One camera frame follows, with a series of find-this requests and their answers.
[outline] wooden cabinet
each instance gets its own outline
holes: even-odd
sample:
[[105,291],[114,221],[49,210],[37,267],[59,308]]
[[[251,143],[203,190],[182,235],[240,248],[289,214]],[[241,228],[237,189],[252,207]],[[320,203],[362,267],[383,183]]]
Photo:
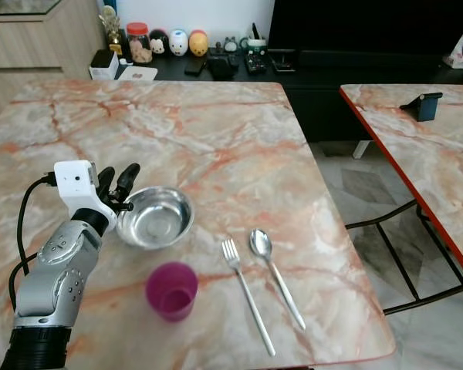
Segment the wooden cabinet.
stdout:
[[44,15],[0,15],[0,112],[29,82],[90,79],[104,48],[96,0],[61,0]]

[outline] smartphone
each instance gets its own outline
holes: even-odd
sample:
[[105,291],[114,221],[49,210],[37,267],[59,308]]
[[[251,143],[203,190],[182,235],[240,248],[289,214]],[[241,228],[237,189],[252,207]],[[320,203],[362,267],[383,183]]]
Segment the smartphone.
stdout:
[[185,66],[184,73],[186,75],[199,76],[205,64],[205,56],[191,58]]

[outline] red table edge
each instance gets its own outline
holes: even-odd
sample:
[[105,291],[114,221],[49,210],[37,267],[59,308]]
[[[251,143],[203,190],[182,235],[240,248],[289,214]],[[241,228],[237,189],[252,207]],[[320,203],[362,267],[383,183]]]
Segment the red table edge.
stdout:
[[451,237],[448,235],[444,227],[441,225],[441,223],[438,221],[438,218],[434,215],[434,213],[431,211],[429,206],[425,203],[424,198],[418,193],[417,189],[413,186],[413,184],[410,182],[410,179],[407,178],[407,176],[404,174],[403,170],[398,166],[396,163],[396,160],[391,156],[389,151],[386,149],[386,147],[382,144],[382,142],[379,140],[377,137],[376,133],[372,130],[372,128],[369,126],[367,121],[363,118],[363,116],[360,114],[358,109],[355,107],[353,102],[350,100],[348,95],[343,91],[343,87],[340,87],[340,94],[341,96],[345,99],[346,103],[348,106],[352,109],[352,111],[355,113],[357,116],[358,120],[363,124],[365,127],[365,130],[372,136],[373,141],[376,142],[377,146],[379,149],[382,150],[386,158],[390,161],[391,165],[393,168],[398,172],[398,175],[400,175],[400,178],[404,181],[405,185],[410,189],[410,192],[412,195],[415,197],[417,200],[418,204],[422,207],[422,209],[425,211],[425,213],[428,215],[428,217],[431,219],[431,222],[434,224],[434,226],[438,229],[439,234],[442,236],[446,244],[450,247],[452,250],[453,254],[456,256],[458,259],[458,262],[460,265],[463,267],[463,254],[461,254],[460,250],[458,247],[455,245]]

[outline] black cable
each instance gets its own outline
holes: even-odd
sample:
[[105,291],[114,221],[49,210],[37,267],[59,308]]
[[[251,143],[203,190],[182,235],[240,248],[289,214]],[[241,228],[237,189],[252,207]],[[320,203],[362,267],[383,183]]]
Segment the black cable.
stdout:
[[19,218],[17,220],[17,248],[19,249],[19,256],[21,261],[13,268],[10,277],[8,278],[8,294],[10,296],[10,302],[12,303],[12,308],[15,310],[15,276],[19,272],[19,270],[24,270],[24,275],[26,276],[29,273],[28,262],[32,261],[36,258],[37,253],[30,255],[29,257],[25,257],[24,245],[22,244],[22,224],[24,222],[24,213],[25,213],[25,206],[28,203],[29,196],[31,195],[32,191],[41,183],[48,183],[52,187],[56,187],[56,178],[54,172],[48,172],[48,174],[41,179],[32,183],[28,189],[24,193],[24,197],[22,198],[21,208],[19,210]]
[[41,183],[48,183],[48,180],[49,178],[47,176],[36,180],[28,187],[28,189],[25,191],[24,197],[22,198],[21,209],[19,210],[19,218],[17,220],[17,248],[19,249],[19,256],[21,256],[20,266],[22,266],[22,269],[24,270],[24,276],[29,273],[29,267],[25,258],[24,245],[22,245],[22,222],[24,221],[25,206],[28,203],[29,196],[31,195],[34,188]]
[[[31,254],[29,257],[25,259],[25,262],[28,263],[34,260],[37,255],[38,255],[37,253]],[[15,276],[17,275],[21,267],[22,267],[22,262],[19,262],[14,267],[14,269],[10,273],[10,277],[8,278],[8,295],[10,295],[10,303],[12,303],[12,308],[14,309],[14,311],[15,311],[15,286],[14,286],[15,284],[14,282],[15,282]]]

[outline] metal spoon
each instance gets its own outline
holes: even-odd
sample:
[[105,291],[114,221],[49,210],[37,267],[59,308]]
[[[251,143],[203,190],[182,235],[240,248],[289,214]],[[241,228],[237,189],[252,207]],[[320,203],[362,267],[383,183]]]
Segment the metal spoon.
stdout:
[[264,258],[264,260],[268,263],[269,270],[271,270],[273,276],[275,277],[276,281],[278,281],[279,287],[281,288],[281,292],[283,293],[283,297],[285,297],[286,304],[290,308],[295,316],[295,319],[299,323],[300,327],[303,330],[306,330],[306,323],[303,321],[302,315],[299,312],[299,309],[296,307],[295,302],[293,301],[293,297],[290,294],[290,291],[286,287],[286,284],[281,277],[278,269],[276,268],[273,261],[271,261],[271,253],[272,253],[272,244],[269,240],[268,234],[264,231],[259,229],[254,229],[250,233],[250,248],[259,257]]

